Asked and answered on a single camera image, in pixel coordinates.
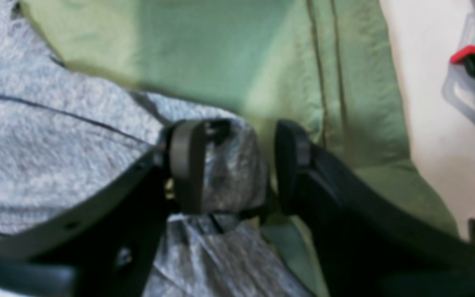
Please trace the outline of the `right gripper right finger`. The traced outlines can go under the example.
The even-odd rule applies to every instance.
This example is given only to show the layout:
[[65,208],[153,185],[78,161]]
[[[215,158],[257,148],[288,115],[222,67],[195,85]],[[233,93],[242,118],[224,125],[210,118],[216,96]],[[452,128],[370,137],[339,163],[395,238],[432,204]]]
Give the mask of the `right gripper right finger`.
[[332,297],[475,297],[475,246],[377,194],[292,120],[275,130],[281,209],[310,229]]

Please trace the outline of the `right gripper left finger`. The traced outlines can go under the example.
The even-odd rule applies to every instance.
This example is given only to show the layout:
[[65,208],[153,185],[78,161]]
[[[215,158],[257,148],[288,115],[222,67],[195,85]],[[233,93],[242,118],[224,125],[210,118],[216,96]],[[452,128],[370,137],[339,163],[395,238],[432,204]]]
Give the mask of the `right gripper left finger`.
[[0,240],[0,288],[40,297],[139,297],[174,212],[201,214],[206,145],[230,120],[182,120],[109,186]]

